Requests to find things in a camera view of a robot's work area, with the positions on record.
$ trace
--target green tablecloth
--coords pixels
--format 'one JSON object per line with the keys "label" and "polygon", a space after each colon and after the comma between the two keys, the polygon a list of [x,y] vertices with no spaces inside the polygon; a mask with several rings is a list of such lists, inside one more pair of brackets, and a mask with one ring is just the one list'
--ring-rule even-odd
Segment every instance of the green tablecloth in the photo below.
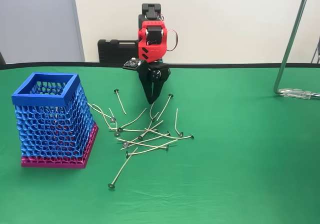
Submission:
{"label": "green tablecloth", "polygon": [[[119,125],[150,107],[137,73],[120,68],[0,71],[1,224],[320,223],[320,101],[275,96],[277,69],[172,69],[153,115],[174,94],[159,131],[175,135],[178,108],[178,130],[195,139],[133,156],[114,191],[107,184],[125,152],[94,111],[99,132],[85,169],[20,167],[11,94],[34,71],[79,73],[88,101],[106,113],[111,107]],[[320,92],[319,76],[320,69],[286,69],[280,85]],[[147,127],[147,111],[130,128]]]}

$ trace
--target chrome pole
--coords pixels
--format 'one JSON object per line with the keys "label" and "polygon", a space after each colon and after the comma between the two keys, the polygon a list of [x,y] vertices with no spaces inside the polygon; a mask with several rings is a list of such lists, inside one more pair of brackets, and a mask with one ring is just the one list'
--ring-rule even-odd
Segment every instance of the chrome pole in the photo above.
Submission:
{"label": "chrome pole", "polygon": [[288,61],[288,57],[289,57],[292,45],[294,44],[294,40],[295,40],[295,37],[296,37],[296,33],[298,31],[298,27],[299,27],[299,24],[300,24],[300,20],[301,20],[302,14],[304,12],[304,7],[306,6],[306,2],[307,2],[307,0],[301,0],[300,8],[299,8],[298,14],[297,14],[296,19],[295,19],[296,22],[294,23],[293,30],[292,30],[292,33],[291,33],[291,36],[290,36],[290,39],[289,39],[289,43],[288,43],[288,46],[287,46],[287,48],[285,50],[284,58],[283,58],[282,63],[280,65],[278,76],[276,77],[276,80],[275,80],[275,84],[274,84],[275,86],[273,87],[273,91],[276,94],[280,94],[280,92],[279,92],[279,83],[280,83],[282,74],[283,74],[283,72],[285,70],[285,67],[286,67],[286,64],[287,64],[287,61]]}
{"label": "chrome pole", "polygon": [[316,56],[317,52],[318,52],[318,46],[316,47],[316,49],[314,51],[314,54],[313,54],[313,57],[312,57],[312,60],[311,60],[311,64],[314,62],[313,60],[315,59],[315,56]]}

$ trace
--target red 3d-printed part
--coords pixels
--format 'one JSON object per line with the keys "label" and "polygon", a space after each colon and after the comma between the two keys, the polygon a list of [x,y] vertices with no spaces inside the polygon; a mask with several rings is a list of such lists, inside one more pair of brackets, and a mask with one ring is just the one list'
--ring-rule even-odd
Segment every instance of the red 3d-printed part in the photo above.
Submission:
{"label": "red 3d-printed part", "polygon": [[[147,44],[147,36],[145,35],[147,27],[150,26],[161,26],[163,31],[163,37],[161,44],[156,45],[148,45]],[[144,21],[142,23],[142,29],[138,32],[139,35],[139,45],[138,45],[138,53],[139,59],[146,60],[148,63],[161,59],[166,51],[167,44],[167,29],[163,21]]]}

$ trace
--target honeycomb mesh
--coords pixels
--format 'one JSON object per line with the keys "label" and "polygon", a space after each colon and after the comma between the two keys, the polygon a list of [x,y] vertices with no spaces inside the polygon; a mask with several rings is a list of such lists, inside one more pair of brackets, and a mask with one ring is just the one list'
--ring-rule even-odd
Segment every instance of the honeycomb mesh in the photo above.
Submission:
{"label": "honeycomb mesh", "polygon": [[37,81],[30,94],[61,95],[66,83]]}
{"label": "honeycomb mesh", "polygon": [[[64,86],[37,82],[32,93],[58,95]],[[82,157],[94,124],[87,103],[79,84],[65,107],[16,106],[21,156]]]}
{"label": "honeycomb mesh", "polygon": [[86,160],[89,158],[90,150],[92,148],[92,145],[94,144],[94,138],[96,136],[96,133],[98,131],[98,126],[94,123],[92,130],[90,132],[90,136],[88,139],[88,142],[86,144],[86,147],[83,152],[82,157],[21,157],[22,164],[70,164],[70,165],[84,165],[86,163]]}

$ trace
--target magenta base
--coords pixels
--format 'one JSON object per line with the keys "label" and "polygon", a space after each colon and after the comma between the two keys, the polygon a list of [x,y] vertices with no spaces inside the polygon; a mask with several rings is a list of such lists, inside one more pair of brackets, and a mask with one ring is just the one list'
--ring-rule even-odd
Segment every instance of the magenta base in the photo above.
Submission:
{"label": "magenta base", "polygon": [[89,159],[93,144],[95,142],[95,137],[97,135],[99,128],[94,123],[91,130],[88,143],[86,144],[83,157],[21,157],[22,167],[44,167],[44,168],[77,168],[83,169],[86,167],[86,163]]}

